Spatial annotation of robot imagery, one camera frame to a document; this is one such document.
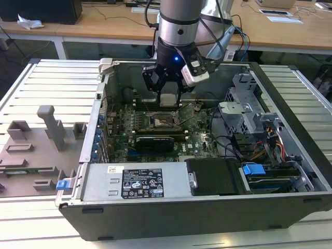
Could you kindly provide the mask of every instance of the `wooden desk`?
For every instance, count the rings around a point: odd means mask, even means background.
[[[274,9],[260,7],[254,0],[243,3],[234,0],[232,15],[238,14],[242,19],[243,31],[250,37],[250,50],[332,54],[332,12],[316,11],[316,15],[298,13],[303,24],[271,22],[267,16],[258,14],[253,9]],[[296,6],[313,7],[314,3],[297,1]],[[296,13],[297,9],[279,9]],[[233,18],[235,25],[240,26],[239,18]],[[230,47],[237,47],[241,36],[234,35]]]
[[[277,23],[271,22],[267,18],[271,15],[256,13],[248,6],[241,7],[241,3],[242,0],[234,0],[231,12],[233,15],[241,16],[243,30],[251,39],[250,50],[332,54],[332,13],[317,11],[315,14],[319,17],[307,13],[298,13],[303,24]],[[271,9],[258,6],[254,0],[244,2],[243,5],[250,5],[255,10]],[[298,1],[296,5],[313,7],[314,3]],[[0,25],[14,39],[50,40],[54,42],[59,59],[67,58],[63,42],[152,44],[153,30],[144,26],[145,21],[142,13],[132,13],[131,8],[126,8],[124,5],[114,7],[88,6],[90,5],[84,4],[82,15],[75,25],[45,23],[44,28],[30,31],[21,28],[15,22],[0,22]],[[296,7],[287,11],[293,14],[296,12]],[[156,16],[156,14],[149,14],[150,21],[155,22]],[[234,23],[239,25],[237,17],[234,17]],[[0,38],[6,38],[6,35],[1,31]],[[234,35],[228,50],[237,50],[240,43],[240,35]]]

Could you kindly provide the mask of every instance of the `power supply label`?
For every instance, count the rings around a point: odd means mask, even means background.
[[[124,199],[164,197],[162,170],[124,170],[121,196]]]

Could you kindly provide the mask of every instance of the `black plastic cover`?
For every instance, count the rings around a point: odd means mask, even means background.
[[[223,158],[188,159],[188,172],[194,173],[198,187],[192,189],[193,196],[244,195],[243,180],[239,172],[239,161]]]

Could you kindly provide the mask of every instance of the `table leg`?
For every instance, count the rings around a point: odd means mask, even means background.
[[[60,60],[67,60],[67,53],[63,47],[62,37],[58,37],[59,39],[54,40],[54,45],[56,46],[56,50],[58,53],[58,57]]]
[[[100,56],[104,55],[104,51],[103,51],[103,44],[102,43],[97,43],[98,46],[98,53]]]
[[[281,53],[279,56],[278,56],[278,58],[277,58],[277,60],[275,61],[276,63],[281,63],[281,61],[282,61],[282,59],[285,57],[285,54],[286,53]]]
[[[7,51],[7,50],[8,50],[8,46],[7,46],[7,43],[6,43],[6,39],[0,39],[0,48],[1,48],[3,51]]]

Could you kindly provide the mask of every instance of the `black box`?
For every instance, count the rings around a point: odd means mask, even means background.
[[[0,17],[17,21],[19,14],[29,20],[75,24],[82,13],[80,0],[0,0]]]

